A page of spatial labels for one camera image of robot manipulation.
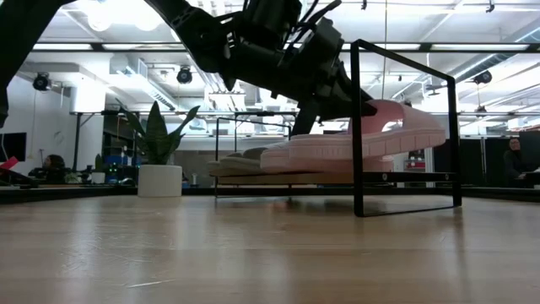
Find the ceiling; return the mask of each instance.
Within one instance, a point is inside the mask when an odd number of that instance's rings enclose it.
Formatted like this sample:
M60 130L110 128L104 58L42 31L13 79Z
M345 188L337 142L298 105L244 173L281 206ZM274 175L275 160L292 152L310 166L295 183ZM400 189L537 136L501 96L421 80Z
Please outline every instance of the ceiling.
M104 30L99 29L109 21L98 20L96 27L96 0L79 0L62 7L40 42L177 42L168 25L160 19L152 25L138 24L141 19L155 20L155 12L143 0L108 0L116 1L115 12L108 13L112 23ZM317 10L328 4L321 0ZM213 15L241 10L243 0L191 0ZM345 41L358 38L373 42L516 42L523 35L540 28L540 1L538 0L499 0L495 10L486 13L489 0L368 0L366 10L361 9L362 1L344 0L343 4L327 14L334 26L341 31ZM192 68L193 81L180 85L176 73L180 66L193 66L185 52L130 52L121 54L130 62L138 59L148 66L148 78L179 104L190 100L192 104L204 104L205 80ZM429 65L443 73L459 73L474 62L482 61L488 54L473 53L404 53L405 57ZM33 52L29 62L72 62L85 67L103 80L131 96L129 102L145 107L153 99L140 88L122 82L122 76L111 74L109 53L42 53ZM340 58L345 65L350 64L349 55L343 53ZM411 100L426 111L445 111L446 94L429 95L419 82L439 84L438 79L426 77L418 70L401 63L385 60L373 53L361 53L360 72L362 87L375 98L397 98ZM493 104L490 111L511 111L519 106L535 104L540 100L540 91L534 87L538 83L540 71L536 64L540 55L520 54L490 67L493 81L487 85L461 82L457 86L460 109L473 111L478 103ZM510 98L516 92L529 88L527 94ZM256 88L249 84L240 84L246 92L245 106L254 106L259 99ZM263 100L263 104L275 101ZM280 110L294 106L287 102Z

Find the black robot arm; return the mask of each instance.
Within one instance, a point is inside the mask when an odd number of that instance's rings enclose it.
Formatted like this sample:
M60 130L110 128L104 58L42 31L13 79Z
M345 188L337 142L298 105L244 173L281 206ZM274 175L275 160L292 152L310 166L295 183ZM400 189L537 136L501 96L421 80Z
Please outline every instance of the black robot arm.
M218 17L184 0L145 1L176 32L198 67L208 73L219 73L229 90L240 79L271 90L274 97L283 95L297 100L300 113L293 135L308 133L316 117L322 121L350 117L352 89L339 59L343 39L332 21L323 18L324 13L341 4L340 0L311 17L305 16L301 22L299 0L251 0L243 11ZM54 13L70 2L6 0L0 6L2 38L15 40L16 46L3 59L10 68L0 72L4 85L0 94L0 127L8 116L5 88ZM44 3L48 8L40 13ZM18 27L16 22L23 22L26 27ZM17 35L21 33L14 28L30 28L30 35ZM294 40L298 42L308 31L311 33L301 47L296 48L294 43L286 47L290 36L298 33ZM371 100L367 93L361 93L362 101ZM376 112L364 102L362 107L363 115Z

